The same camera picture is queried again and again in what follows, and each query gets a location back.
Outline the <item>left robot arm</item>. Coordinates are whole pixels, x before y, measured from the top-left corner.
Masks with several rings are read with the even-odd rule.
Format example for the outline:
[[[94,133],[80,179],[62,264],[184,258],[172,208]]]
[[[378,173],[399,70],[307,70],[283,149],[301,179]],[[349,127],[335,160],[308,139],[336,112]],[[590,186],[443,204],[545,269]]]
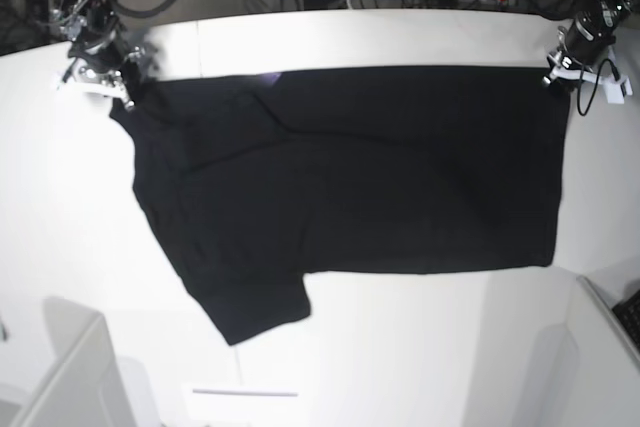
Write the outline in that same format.
[[[630,79],[616,65],[616,30],[633,12],[634,0],[571,0],[569,8],[543,8],[527,0],[539,16],[555,22],[557,45],[546,54],[549,66],[543,85],[567,89],[587,82],[601,87],[610,104],[622,104],[633,94]]]

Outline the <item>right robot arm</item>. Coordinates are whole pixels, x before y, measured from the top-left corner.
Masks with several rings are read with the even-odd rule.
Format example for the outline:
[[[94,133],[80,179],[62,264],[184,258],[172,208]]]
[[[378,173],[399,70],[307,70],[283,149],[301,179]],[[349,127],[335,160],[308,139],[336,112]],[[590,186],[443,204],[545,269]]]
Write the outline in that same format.
[[[135,108],[155,48],[133,41],[121,18],[152,18],[176,1],[134,10],[119,0],[53,0],[49,25],[70,43],[70,64],[57,87],[110,98],[127,110]]]

